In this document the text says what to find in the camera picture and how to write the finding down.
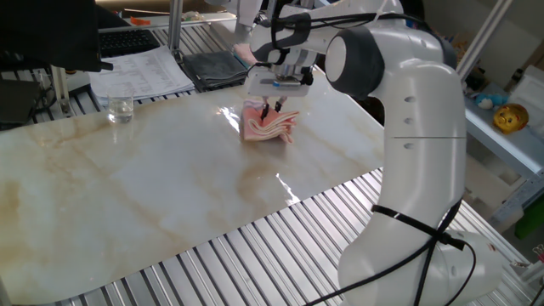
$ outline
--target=computer monitor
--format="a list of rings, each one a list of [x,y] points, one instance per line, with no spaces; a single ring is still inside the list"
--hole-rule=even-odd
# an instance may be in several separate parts
[[[100,61],[94,0],[0,1],[0,52],[69,70],[111,70]]]

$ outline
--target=folded pink cloth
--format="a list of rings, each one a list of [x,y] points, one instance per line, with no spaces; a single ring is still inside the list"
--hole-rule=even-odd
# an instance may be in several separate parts
[[[244,140],[260,141],[280,137],[288,144],[293,143],[292,127],[297,125],[295,117],[298,111],[277,112],[271,106],[268,115],[261,120],[264,103],[256,100],[245,100],[242,117],[244,121]]]
[[[234,45],[235,52],[248,65],[257,63],[257,59],[253,56],[253,52],[249,47],[249,43],[238,43]]]

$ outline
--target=white marble surface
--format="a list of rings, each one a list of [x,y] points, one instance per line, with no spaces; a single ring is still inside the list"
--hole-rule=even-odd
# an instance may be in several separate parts
[[[245,143],[243,87],[0,134],[0,275],[12,303],[93,290],[381,166],[383,129],[320,72],[295,144]]]

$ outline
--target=white shelf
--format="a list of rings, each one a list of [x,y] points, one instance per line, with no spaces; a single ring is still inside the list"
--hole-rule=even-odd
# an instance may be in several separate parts
[[[467,131],[524,178],[544,168],[544,141],[528,128],[505,135],[493,127],[491,110],[482,110],[465,98]]]

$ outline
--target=clear glass cup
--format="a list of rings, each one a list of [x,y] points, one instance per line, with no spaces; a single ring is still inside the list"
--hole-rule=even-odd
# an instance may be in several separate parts
[[[113,85],[107,90],[108,119],[115,123],[126,123],[133,119],[134,89],[124,85]]]

